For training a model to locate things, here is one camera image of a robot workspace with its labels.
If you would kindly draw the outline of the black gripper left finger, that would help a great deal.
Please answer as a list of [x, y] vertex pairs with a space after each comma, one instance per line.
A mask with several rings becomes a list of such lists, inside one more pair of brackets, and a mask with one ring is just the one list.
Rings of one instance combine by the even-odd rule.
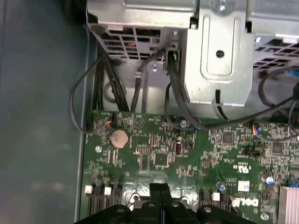
[[162, 210], [162, 184], [151, 183], [150, 200], [141, 208], [130, 210], [128, 206], [117, 204], [94, 215], [77, 221], [78, 224], [159, 224]]

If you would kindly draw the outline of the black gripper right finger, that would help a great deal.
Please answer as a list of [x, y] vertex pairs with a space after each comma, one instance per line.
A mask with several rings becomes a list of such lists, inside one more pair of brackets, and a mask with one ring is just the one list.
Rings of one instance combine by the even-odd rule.
[[161, 201], [168, 224], [244, 224], [245, 219], [213, 206], [194, 212], [171, 197], [168, 184], [161, 185]]

